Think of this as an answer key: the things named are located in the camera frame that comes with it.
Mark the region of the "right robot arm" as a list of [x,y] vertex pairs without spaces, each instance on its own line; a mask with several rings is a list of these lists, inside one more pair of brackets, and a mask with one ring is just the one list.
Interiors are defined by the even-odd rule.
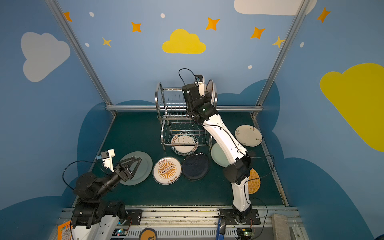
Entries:
[[243,223],[252,212],[248,190],[252,160],[247,155],[246,148],[228,130],[216,107],[200,95],[196,84],[183,86],[182,92],[187,114],[210,133],[230,163],[224,168],[224,175],[232,185],[235,219],[238,223]]

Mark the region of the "plain pale green plate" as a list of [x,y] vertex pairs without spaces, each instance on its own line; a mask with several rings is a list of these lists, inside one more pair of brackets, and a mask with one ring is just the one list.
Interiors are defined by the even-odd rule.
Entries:
[[128,180],[126,182],[120,181],[120,183],[125,186],[134,186],[142,183],[150,175],[153,168],[152,158],[145,152],[136,151],[136,152],[129,153],[125,155],[123,158],[121,158],[121,161],[125,159],[129,159],[131,157],[141,158],[142,161],[140,162],[140,165],[135,173],[135,176],[131,180]]

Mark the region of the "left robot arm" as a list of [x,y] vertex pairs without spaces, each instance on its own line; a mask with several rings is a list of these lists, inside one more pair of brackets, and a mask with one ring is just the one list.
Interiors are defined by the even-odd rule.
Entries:
[[132,225],[124,202],[106,202],[102,198],[121,181],[133,179],[141,162],[141,158],[131,157],[118,162],[115,170],[102,178],[93,173],[78,178],[73,192],[79,202],[70,221],[73,240],[109,240],[119,223]]

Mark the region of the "white cloud motif plate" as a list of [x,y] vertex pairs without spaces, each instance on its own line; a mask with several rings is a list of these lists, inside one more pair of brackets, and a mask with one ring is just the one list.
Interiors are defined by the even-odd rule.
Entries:
[[215,84],[213,80],[209,80],[206,85],[205,96],[212,101],[214,98]]

